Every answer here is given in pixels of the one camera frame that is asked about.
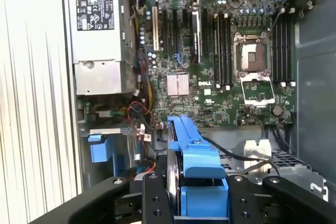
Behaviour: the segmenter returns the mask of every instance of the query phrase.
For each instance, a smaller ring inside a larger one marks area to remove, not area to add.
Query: blue plastic bracket
[[[169,116],[168,124],[174,124],[177,137],[177,141],[169,142],[169,148],[181,151],[185,178],[225,178],[218,150],[202,138],[190,118]]]

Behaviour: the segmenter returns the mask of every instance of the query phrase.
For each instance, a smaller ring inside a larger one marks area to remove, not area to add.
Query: power supply label
[[[113,0],[76,0],[77,31],[114,30]]]

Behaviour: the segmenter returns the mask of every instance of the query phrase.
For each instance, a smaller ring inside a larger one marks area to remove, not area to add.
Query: screw
[[[240,182],[240,181],[243,181],[243,178],[240,177],[240,176],[235,176],[235,180],[237,180],[238,182]]]
[[[280,182],[280,180],[278,180],[277,178],[270,178],[269,181],[271,181],[271,182],[274,183],[274,184]]]
[[[152,175],[149,176],[149,178],[157,178],[157,176],[153,173]]]
[[[119,185],[122,183],[122,179],[118,178],[113,182],[115,185]]]

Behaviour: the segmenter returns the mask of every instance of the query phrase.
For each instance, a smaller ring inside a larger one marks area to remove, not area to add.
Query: ram slot
[[[192,12],[192,32],[193,32],[193,51],[192,51],[192,62],[198,64],[201,61],[200,52],[200,21],[199,12]]]
[[[168,54],[169,42],[168,42],[168,16],[167,10],[164,9],[162,11],[162,35],[163,35],[163,43],[164,43],[164,53]]]
[[[228,80],[227,80],[227,55],[226,55],[226,45],[225,45],[225,20],[224,20],[224,15],[218,14],[219,15],[219,60],[220,60],[220,66],[221,66],[221,73],[222,73],[222,80],[221,83],[222,85],[228,85]]]
[[[226,80],[227,85],[232,85],[232,54],[231,54],[231,32],[230,32],[230,20],[228,18],[224,19],[225,24],[225,60],[226,60]]]
[[[278,18],[278,21],[277,21],[277,26],[278,26],[278,41],[279,41],[279,44],[278,44],[278,53],[279,53],[279,57],[278,57],[278,74],[279,74],[279,81],[280,82],[283,82],[283,69],[284,69],[284,53],[283,53],[283,43],[284,43],[284,40],[283,40],[283,37],[282,37],[282,34],[283,34],[283,30],[282,30],[282,16],[280,16]]]
[[[292,81],[292,33],[291,28],[293,24],[292,15],[288,15],[287,17],[287,38],[288,38],[288,46],[287,46],[287,80]]]
[[[273,66],[272,66],[272,78],[274,82],[277,82],[279,80],[278,77],[278,57],[279,57],[279,52],[278,52],[278,26],[277,24],[272,25],[273,30],[272,30],[272,52],[273,52]]]
[[[177,10],[173,10],[173,41],[174,41],[174,53],[178,54],[178,43],[179,43],[179,21],[177,19]]]
[[[202,43],[202,47],[203,47],[203,52],[204,54],[208,54],[208,40],[209,40],[209,36],[208,36],[208,9],[204,9],[202,11],[202,36],[203,36],[203,41]]]
[[[153,47],[154,51],[160,51],[159,44],[159,12],[156,6],[152,7],[152,16],[153,16]]]
[[[214,16],[214,82],[215,87],[220,88],[222,84],[221,61],[220,61],[220,43],[219,43],[219,16]]]
[[[288,24],[287,24],[287,16],[283,16],[281,19],[282,23],[282,57],[283,57],[283,81],[289,81],[288,79],[288,42],[289,42],[289,38],[288,38]]]

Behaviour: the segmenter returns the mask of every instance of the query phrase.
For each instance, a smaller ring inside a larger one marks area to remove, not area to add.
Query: black ram slot
[[[283,69],[282,69],[282,77],[283,81],[288,81],[288,24],[287,24],[287,16],[283,16],[281,19],[282,23],[282,57],[283,57]]]
[[[279,57],[279,52],[278,52],[278,26],[277,24],[273,24],[272,25],[273,27],[273,31],[272,31],[272,40],[273,40],[273,47],[272,47],[272,50],[273,50],[273,66],[272,66],[272,73],[273,73],[273,81],[274,82],[277,82],[279,80],[279,77],[278,77],[278,57]]]
[[[177,18],[177,10],[173,10],[173,43],[174,43],[174,54],[178,53],[178,43],[179,43],[179,21]]]
[[[282,52],[282,29],[281,29],[281,17],[278,18],[277,23],[277,37],[278,37],[278,81],[283,81],[282,77],[282,60],[283,60],[283,52]]]
[[[168,54],[169,42],[168,42],[168,17],[167,10],[162,11],[162,35],[163,35],[163,48],[164,53]]]
[[[228,84],[227,80],[227,55],[226,55],[226,45],[225,45],[225,20],[224,20],[224,15],[218,14],[219,15],[219,45],[220,45],[220,51],[219,51],[219,60],[220,60],[220,66],[221,66],[221,73],[222,73],[222,80],[221,83],[223,85]]]
[[[214,17],[214,81],[215,86],[222,84],[220,43],[219,43],[219,16]]]
[[[192,51],[192,62],[198,64],[200,61],[200,51],[199,51],[199,30],[198,23],[199,20],[198,12],[192,13],[192,38],[193,38],[193,51]]]
[[[208,54],[208,9],[203,9],[202,11],[202,47],[203,47],[203,54]]]
[[[287,47],[287,80],[288,81],[292,81],[292,50],[291,50],[291,46],[292,46],[292,33],[291,33],[291,28],[292,28],[292,23],[293,19],[292,19],[292,15],[288,15],[287,17],[287,38],[288,38],[288,47]]]
[[[232,43],[231,43],[231,24],[230,19],[226,18],[225,22],[225,53],[226,53],[226,71],[228,85],[232,85]]]

